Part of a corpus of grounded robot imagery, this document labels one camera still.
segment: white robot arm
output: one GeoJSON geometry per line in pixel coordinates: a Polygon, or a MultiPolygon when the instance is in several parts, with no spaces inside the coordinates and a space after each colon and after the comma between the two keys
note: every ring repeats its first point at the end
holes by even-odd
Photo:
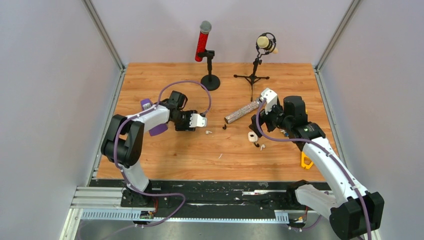
{"type": "Polygon", "coordinates": [[[120,132],[121,135],[127,134],[126,140],[120,138],[116,149],[117,164],[131,183],[128,186],[130,189],[144,191],[150,182],[141,168],[139,160],[145,133],[150,132],[150,135],[158,135],[168,129],[166,124],[169,121],[174,122],[176,131],[195,131],[198,127],[206,127],[208,122],[206,117],[198,114],[195,110],[182,110],[186,102],[187,97],[184,94],[172,91],[171,96],[158,106],[152,106],[150,101],[143,104],[145,111],[154,108],[146,114],[115,115],[111,119],[102,142],[101,153],[111,162],[115,162],[113,159],[114,141],[118,128],[123,121],[132,118],[120,132]]]}
{"type": "MultiPolygon", "coordinates": [[[[303,151],[316,165],[333,192],[333,195],[327,195],[307,181],[301,180],[293,183],[287,189],[289,204],[305,205],[314,209],[330,221],[331,227],[339,238],[351,239],[367,232],[364,205],[360,202],[360,198],[362,198],[367,209],[371,230],[378,229],[384,207],[382,196],[378,192],[370,193],[340,161],[325,133],[316,123],[308,121],[305,102],[302,98],[287,96],[284,98],[282,106],[278,95],[267,88],[260,94],[259,99],[262,102],[266,101],[265,108],[260,111],[258,116],[259,126],[265,124],[268,132],[272,132],[276,128],[285,130],[299,150],[303,151]],[[317,147],[316,144],[324,147],[328,153],[317,147]]],[[[249,128],[259,138],[262,137],[262,130],[259,131],[257,127],[256,115],[252,116],[251,120],[252,124],[249,128]]]]}

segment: silver tube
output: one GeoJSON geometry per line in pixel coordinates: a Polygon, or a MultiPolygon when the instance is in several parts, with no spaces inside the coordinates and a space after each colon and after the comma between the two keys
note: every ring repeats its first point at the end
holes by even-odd
{"type": "Polygon", "coordinates": [[[253,110],[259,108],[259,104],[261,101],[259,99],[252,101],[251,103],[247,104],[246,106],[240,108],[239,110],[231,113],[230,115],[224,117],[224,120],[227,124],[230,124],[234,122],[235,120],[243,117],[244,115],[252,112],[253,110]]]}

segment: microphone stand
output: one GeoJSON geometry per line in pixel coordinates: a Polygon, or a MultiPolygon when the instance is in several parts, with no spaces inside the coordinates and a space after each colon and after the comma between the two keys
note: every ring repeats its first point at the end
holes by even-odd
{"type": "Polygon", "coordinates": [[[197,56],[204,58],[207,58],[207,72],[208,74],[201,78],[200,83],[206,87],[209,91],[217,90],[220,85],[221,81],[219,77],[212,74],[212,59],[214,59],[215,51],[213,50],[205,50],[204,52],[199,52],[197,56]]]}
{"type": "Polygon", "coordinates": [[[256,71],[258,70],[258,66],[262,64],[261,57],[262,57],[262,55],[268,55],[268,54],[272,53],[276,49],[276,46],[277,46],[276,36],[274,36],[274,34],[272,34],[270,32],[265,32],[265,33],[262,33],[259,37],[262,37],[262,36],[268,38],[269,44],[265,48],[260,48],[258,46],[258,42],[256,40],[257,56],[256,56],[256,58],[253,62],[253,73],[250,74],[249,76],[242,76],[242,75],[234,74],[235,78],[244,78],[250,84],[250,89],[251,89],[250,101],[251,102],[253,102],[253,84],[255,84],[257,81],[259,81],[261,79],[270,79],[269,76],[256,76],[256,71]]]}
{"type": "Polygon", "coordinates": [[[255,58],[255,60],[253,62],[253,73],[252,74],[250,74],[249,76],[242,76],[242,75],[234,74],[235,78],[244,78],[250,84],[250,88],[251,88],[250,101],[251,102],[253,102],[253,84],[255,84],[257,81],[259,81],[261,79],[270,79],[269,76],[256,76],[256,71],[258,70],[258,65],[261,65],[261,63],[262,63],[261,56],[262,55],[258,54],[258,56],[255,58]]]}

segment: microphone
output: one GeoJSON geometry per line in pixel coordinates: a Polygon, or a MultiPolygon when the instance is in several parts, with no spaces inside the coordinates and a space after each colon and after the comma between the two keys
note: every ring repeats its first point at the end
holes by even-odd
{"type": "Polygon", "coordinates": [[[273,40],[270,40],[266,35],[261,35],[257,38],[256,44],[260,49],[263,49],[265,51],[269,51],[270,53],[277,54],[277,43],[275,41],[275,38],[273,40]]]}
{"type": "Polygon", "coordinates": [[[208,21],[202,21],[200,24],[200,35],[197,43],[196,56],[194,59],[197,62],[202,61],[202,57],[198,56],[199,53],[203,53],[206,50],[206,42],[208,41],[209,32],[212,30],[212,25],[208,21]]]}

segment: wooden surface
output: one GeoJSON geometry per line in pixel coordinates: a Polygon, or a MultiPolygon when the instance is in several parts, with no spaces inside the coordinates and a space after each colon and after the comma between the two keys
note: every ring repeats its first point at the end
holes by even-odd
{"type": "MultiPolygon", "coordinates": [[[[250,75],[252,68],[249,63],[213,63],[212,73],[220,78],[221,86],[211,92],[212,108],[206,115],[207,127],[182,132],[175,131],[173,123],[169,123],[169,129],[158,136],[144,135],[140,162],[150,179],[324,181],[316,166],[309,170],[300,167],[301,153],[294,143],[273,142],[262,137],[259,143],[266,148],[260,151],[248,142],[248,126],[254,112],[222,129],[225,116],[250,102],[250,85],[233,75],[250,75]]],[[[149,98],[156,102],[160,90],[167,84],[180,80],[200,81],[206,73],[205,63],[132,63],[128,66],[115,113],[124,116],[138,113],[140,101],[149,98]]],[[[317,123],[336,147],[310,64],[263,63],[257,75],[270,76],[270,79],[255,83],[254,98],[267,87],[274,90],[281,101],[290,95],[302,96],[308,119],[317,123]]],[[[177,84],[166,90],[162,99],[168,98],[172,90],[187,95],[184,110],[201,113],[208,106],[208,97],[198,85],[177,84]]],[[[284,138],[278,130],[269,135],[284,138]]],[[[122,178],[104,156],[97,177],[122,178]]]]}

